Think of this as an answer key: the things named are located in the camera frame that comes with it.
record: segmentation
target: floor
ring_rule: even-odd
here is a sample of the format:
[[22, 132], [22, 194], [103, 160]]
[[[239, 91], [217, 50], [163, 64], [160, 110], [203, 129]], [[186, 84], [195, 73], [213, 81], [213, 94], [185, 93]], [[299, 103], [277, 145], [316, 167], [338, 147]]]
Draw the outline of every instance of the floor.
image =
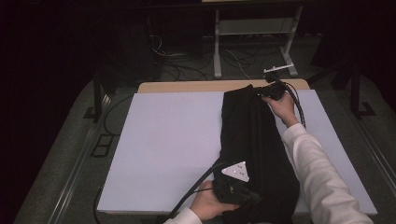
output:
[[[296, 36], [290, 55], [299, 78], [308, 79], [322, 68], [310, 65], [320, 35]], [[201, 55], [166, 52], [160, 81], [213, 80], [211, 38]], [[285, 36], [235, 36], [221, 40], [222, 79], [261, 78], [264, 68], [283, 65], [278, 48]], [[288, 72], [279, 72], [289, 78]], [[366, 187], [378, 214], [375, 223], [396, 219], [396, 115], [381, 100], [376, 86], [361, 78], [361, 101], [375, 116], [357, 119], [349, 110], [349, 85], [333, 90], [329, 74], [310, 85], [316, 90], [346, 153]], [[103, 101], [103, 116], [96, 122], [84, 119], [93, 107], [92, 84], [81, 92], [58, 134], [41, 172], [32, 186], [15, 223], [153, 223], [153, 216], [107, 215], [94, 212], [112, 156], [117, 147], [134, 88], [123, 88]], [[93, 154], [105, 157], [93, 157]], [[211, 220], [207, 223], [219, 223]], [[308, 216], [296, 217], [296, 224], [310, 223]]]

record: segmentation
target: person's left hand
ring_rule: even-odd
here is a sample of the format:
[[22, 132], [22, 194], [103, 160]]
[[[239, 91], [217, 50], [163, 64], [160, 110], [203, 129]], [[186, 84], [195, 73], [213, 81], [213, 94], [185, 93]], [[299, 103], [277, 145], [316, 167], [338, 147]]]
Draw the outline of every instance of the person's left hand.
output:
[[212, 181], [206, 180], [202, 183], [199, 189], [208, 190], [198, 192], [190, 207], [192, 212], [194, 212], [201, 220], [211, 219], [224, 211], [233, 211], [239, 207], [239, 205], [236, 204], [219, 202], [216, 195], [213, 193], [212, 188]]

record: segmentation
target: white shirt sleeve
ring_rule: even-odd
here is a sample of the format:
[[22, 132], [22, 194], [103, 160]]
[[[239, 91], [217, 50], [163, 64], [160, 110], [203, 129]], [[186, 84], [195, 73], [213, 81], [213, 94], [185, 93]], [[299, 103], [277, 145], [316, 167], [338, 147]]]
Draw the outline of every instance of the white shirt sleeve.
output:
[[294, 162], [313, 223], [373, 223], [335, 170], [318, 140], [298, 123], [282, 135]]
[[163, 224], [202, 224], [202, 221], [189, 208], [183, 208], [175, 218], [170, 218]]

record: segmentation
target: black cloth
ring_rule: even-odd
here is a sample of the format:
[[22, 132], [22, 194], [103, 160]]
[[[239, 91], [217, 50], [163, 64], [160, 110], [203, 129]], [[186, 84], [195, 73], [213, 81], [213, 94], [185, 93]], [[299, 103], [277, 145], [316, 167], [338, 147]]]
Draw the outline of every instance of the black cloth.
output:
[[292, 223], [300, 184], [286, 154], [271, 108], [251, 85], [224, 93], [221, 151], [217, 162], [247, 162], [249, 190], [262, 197], [223, 213], [224, 224]]

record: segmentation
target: white board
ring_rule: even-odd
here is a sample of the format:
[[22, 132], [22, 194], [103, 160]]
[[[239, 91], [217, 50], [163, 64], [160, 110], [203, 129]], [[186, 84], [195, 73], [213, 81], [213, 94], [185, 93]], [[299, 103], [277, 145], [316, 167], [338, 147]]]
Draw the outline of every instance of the white board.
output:
[[[352, 195], [359, 200], [361, 211], [376, 214], [317, 94], [298, 93], [307, 130], [322, 144]], [[135, 94], [98, 211], [170, 212], [219, 157], [223, 94], [213, 91]], [[276, 126], [281, 134], [286, 131], [278, 118]], [[190, 206], [192, 199], [193, 196], [184, 206]], [[308, 212], [302, 197], [295, 212]]]

